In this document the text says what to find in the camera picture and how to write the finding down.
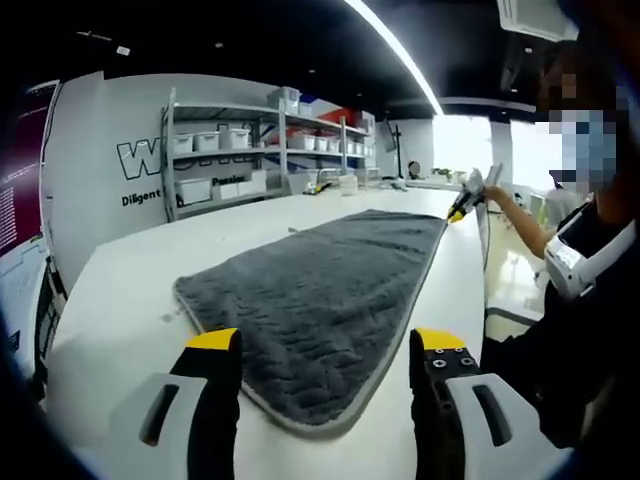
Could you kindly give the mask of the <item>person's right hand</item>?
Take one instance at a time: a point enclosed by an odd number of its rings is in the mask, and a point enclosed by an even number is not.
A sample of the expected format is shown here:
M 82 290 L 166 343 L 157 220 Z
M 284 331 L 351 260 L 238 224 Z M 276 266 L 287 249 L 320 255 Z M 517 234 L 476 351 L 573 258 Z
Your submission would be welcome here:
M 494 202 L 500 209 L 506 209 L 513 204 L 510 194 L 500 186 L 488 185 L 484 189 L 486 202 Z

